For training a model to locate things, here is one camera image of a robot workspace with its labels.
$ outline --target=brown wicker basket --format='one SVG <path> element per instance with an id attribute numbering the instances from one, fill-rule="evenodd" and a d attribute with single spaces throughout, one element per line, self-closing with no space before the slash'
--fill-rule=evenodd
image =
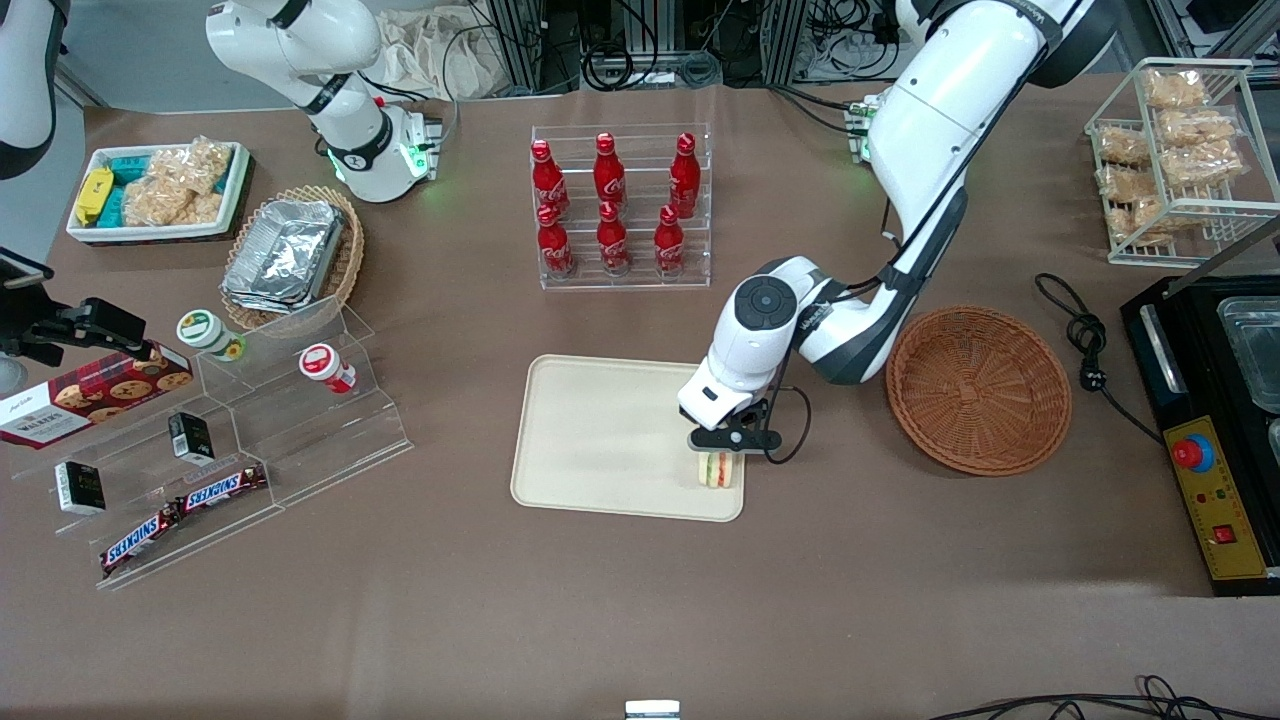
<path id="1" fill-rule="evenodd" d="M 987 307 L 957 305 L 914 320 L 884 383 L 911 441 L 973 475 L 1030 470 L 1053 455 L 1071 421 L 1071 391 L 1053 351 Z"/>
<path id="2" fill-rule="evenodd" d="M 337 295 L 338 300 L 347 302 L 351 297 L 351 291 L 356 287 L 356 275 L 360 274 L 360 263 L 365 259 L 365 231 L 360 225 L 360 218 L 356 215 L 356 209 L 351 206 L 351 201 L 335 190 L 310 184 L 306 187 L 285 190 L 271 200 L 323 200 L 334 208 L 339 208 L 343 214 L 346 214 L 347 224 L 342 228 L 342 234 L 338 238 L 342 245 L 338 247 L 338 252 L 333 258 L 333 264 L 329 266 L 329 277 L 325 281 L 324 291 L 321 291 L 320 297 Z M 248 228 L 252 227 L 253 220 L 257 219 L 265 206 L 266 202 L 259 205 L 257 210 L 253 210 L 253 214 L 244 220 L 243 225 L 241 225 L 241 231 L 236 236 L 236 243 L 232 246 L 230 255 L 227 258 L 228 269 L 232 266 L 232 263 L 236 261 L 236 255 L 239 254 L 241 246 L 244 245 L 244 236 L 248 233 Z M 283 316 L 282 313 L 268 313 L 265 310 L 250 310 L 248 307 L 241 307 L 239 305 L 232 302 L 225 295 L 223 295 L 223 306 L 227 309 L 227 315 L 234 320 L 237 325 L 244 328 L 246 331 L 262 327 L 266 323 Z M 335 311 L 342 311 L 340 304 L 335 304 L 334 307 L 337 309 Z M 320 324 L 324 324 L 333 318 L 314 319 Z"/>

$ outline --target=table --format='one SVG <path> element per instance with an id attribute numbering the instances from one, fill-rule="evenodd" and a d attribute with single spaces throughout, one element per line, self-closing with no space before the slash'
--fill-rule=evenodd
<path id="1" fill-rule="evenodd" d="M 1117 82 L 1084 77 L 1014 102 L 972 167 L 968 217 L 916 310 L 1011 313 L 1074 375 L 1066 316 L 1032 286 L 1055 272 L 1110 325 L 1110 387 L 1149 419 L 1117 307 L 1161 273 L 1106 264 L 1080 135 Z M 530 126 L 660 122 L 707 102 L 713 286 L 544 293 Z M 334 184 L 298 111 L 87 111 L 86 126 L 90 149 L 236 138 L 259 160 L 251 208 Z M 438 182 L 357 205 L 369 249 L 352 306 L 379 333 L 372 361 L 417 447 L 118 593 L 93 591 L 84 548 L 56 541 L 0 483 L 0 706 L 40 720 L 563 719 L 673 697 L 692 719 L 906 719 L 1129 692 L 1134 675 L 1160 673 L 1183 693 L 1280 710 L 1280 601 L 1207 597 L 1162 451 L 1079 388 L 1047 464 L 978 479 L 916 451 L 879 380 L 824 387 L 797 363 L 792 379 L 814 398 L 809 443 L 783 468 L 751 462 L 732 523 L 512 501 L 532 359 L 696 363 L 728 292 L 765 261 L 805 254 L 847 281 L 876 272 L 892 254 L 883 201 L 838 135 L 763 91 L 466 104 Z M 59 237 L 50 291 L 108 297 L 170 342 L 184 310 L 219 306 L 227 247 Z"/>

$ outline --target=aluminum foil container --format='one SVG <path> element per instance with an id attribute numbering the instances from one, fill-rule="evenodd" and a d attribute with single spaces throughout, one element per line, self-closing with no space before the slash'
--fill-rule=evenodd
<path id="1" fill-rule="evenodd" d="M 316 299 L 344 218 L 323 201 L 274 200 L 244 234 L 221 290 L 242 307 L 288 313 Z"/>

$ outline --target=floor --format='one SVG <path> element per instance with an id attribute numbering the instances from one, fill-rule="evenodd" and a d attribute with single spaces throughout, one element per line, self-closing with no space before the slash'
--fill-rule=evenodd
<path id="1" fill-rule="evenodd" d="M 1119 44 L 1094 72 L 1120 72 L 1158 47 L 1158 33 L 1143 0 L 1129 0 Z M 384 8 L 420 8 L 422 0 L 365 0 Z M 172 0 L 76 0 L 64 36 L 63 61 L 109 105 L 148 113 L 285 108 L 278 94 L 228 70 L 209 49 L 205 3 Z M 1267 102 L 1280 109 L 1280 97 Z M 36 260 L 47 256 L 84 155 L 79 109 L 59 99 L 58 136 L 35 170 L 0 183 L 0 213 L 17 219 L 5 245 Z M 1280 113 L 1272 117 L 1280 120 Z"/>

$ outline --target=walkers cookie box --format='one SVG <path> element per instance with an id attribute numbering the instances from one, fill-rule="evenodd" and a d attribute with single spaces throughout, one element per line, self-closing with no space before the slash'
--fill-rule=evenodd
<path id="1" fill-rule="evenodd" d="M 0 439 L 46 447 L 192 379 L 191 363 L 159 342 L 148 360 L 113 352 L 0 400 Z"/>

